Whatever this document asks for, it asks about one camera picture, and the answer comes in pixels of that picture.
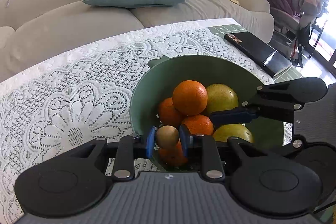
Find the orange mandarin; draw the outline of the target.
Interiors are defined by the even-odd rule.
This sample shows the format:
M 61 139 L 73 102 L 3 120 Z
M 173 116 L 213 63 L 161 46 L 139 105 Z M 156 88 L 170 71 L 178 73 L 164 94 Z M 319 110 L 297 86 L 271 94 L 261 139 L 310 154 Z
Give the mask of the orange mandarin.
M 182 121 L 191 135 L 212 135 L 214 133 L 214 126 L 209 117 L 204 115 L 189 116 Z
M 198 81 L 182 81 L 173 91 L 174 107 L 183 115 L 198 115 L 207 106 L 206 88 Z
M 173 104 L 171 97 L 163 100 L 158 106 L 158 116 L 163 125 L 179 127 L 185 116 L 182 115 Z
M 159 158 L 161 161 L 170 166 L 181 166 L 187 163 L 187 157 L 183 155 L 181 142 L 179 141 L 176 146 L 169 149 L 159 148 Z

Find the brown kiwi top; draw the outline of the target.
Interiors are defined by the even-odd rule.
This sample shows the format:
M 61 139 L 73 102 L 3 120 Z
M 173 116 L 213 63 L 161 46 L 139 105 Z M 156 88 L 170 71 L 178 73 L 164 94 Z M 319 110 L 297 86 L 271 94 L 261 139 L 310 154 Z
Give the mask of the brown kiwi top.
M 179 142 L 179 131 L 173 126 L 162 126 L 155 133 L 155 141 L 159 148 L 172 149 Z

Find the green colander bowl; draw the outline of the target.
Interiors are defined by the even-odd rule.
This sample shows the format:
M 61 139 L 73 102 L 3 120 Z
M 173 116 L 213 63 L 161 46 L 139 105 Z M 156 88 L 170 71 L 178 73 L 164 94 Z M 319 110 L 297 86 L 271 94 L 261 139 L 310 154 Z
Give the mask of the green colander bowl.
M 187 55 L 151 60 L 150 70 L 135 86 L 130 102 L 134 133 L 147 135 L 153 127 L 187 125 L 192 134 L 211 135 L 218 126 L 215 111 L 232 110 L 269 84 L 267 75 L 255 75 L 218 57 Z

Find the green grid table mat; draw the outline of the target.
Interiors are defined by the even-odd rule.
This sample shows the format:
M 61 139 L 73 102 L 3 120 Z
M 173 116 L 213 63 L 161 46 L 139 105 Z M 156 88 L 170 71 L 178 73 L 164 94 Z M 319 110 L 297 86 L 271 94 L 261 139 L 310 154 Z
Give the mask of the green grid table mat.
M 234 24 L 213 26 L 209 30 L 230 45 L 237 47 L 276 83 L 303 78 L 303 75 L 281 52 L 239 26 Z

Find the black notebook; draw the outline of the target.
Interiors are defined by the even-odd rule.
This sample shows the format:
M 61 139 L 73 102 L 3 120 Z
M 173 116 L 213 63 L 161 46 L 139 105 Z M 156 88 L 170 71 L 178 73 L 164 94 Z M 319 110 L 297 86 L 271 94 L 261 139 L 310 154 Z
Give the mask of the black notebook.
M 264 43 L 248 31 L 225 34 L 224 39 L 242 51 L 271 77 L 277 76 L 291 66 L 290 60 L 277 51 L 268 65 L 264 67 L 263 61 L 276 48 Z

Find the pen on notebook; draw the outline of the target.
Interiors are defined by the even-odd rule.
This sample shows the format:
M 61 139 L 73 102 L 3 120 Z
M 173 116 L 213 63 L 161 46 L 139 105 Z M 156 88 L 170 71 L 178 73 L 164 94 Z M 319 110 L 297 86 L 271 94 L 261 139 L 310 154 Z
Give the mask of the pen on notebook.
M 277 53 L 277 50 L 273 50 L 270 55 L 262 62 L 262 65 L 265 67 L 268 65 L 268 63 L 272 60 L 274 55 Z

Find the white lace tablecloth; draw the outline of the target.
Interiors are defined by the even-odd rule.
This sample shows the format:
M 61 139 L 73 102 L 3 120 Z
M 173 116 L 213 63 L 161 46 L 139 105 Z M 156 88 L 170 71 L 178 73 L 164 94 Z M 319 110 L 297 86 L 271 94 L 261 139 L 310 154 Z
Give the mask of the white lace tablecloth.
M 209 19 L 131 31 L 64 52 L 1 83 L 1 223 L 22 215 L 14 184 L 24 170 L 94 138 L 118 141 L 131 134 L 131 95 L 150 60 L 215 56 L 272 83 L 221 38 L 242 30 L 233 19 Z

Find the beige sofa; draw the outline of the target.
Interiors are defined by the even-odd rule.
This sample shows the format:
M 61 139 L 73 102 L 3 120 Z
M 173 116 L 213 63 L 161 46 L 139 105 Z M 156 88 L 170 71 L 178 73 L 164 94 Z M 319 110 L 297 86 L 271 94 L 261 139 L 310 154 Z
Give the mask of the beige sofa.
M 217 18 L 234 19 L 265 43 L 273 34 L 266 0 L 1 0 L 1 80 L 96 40 Z

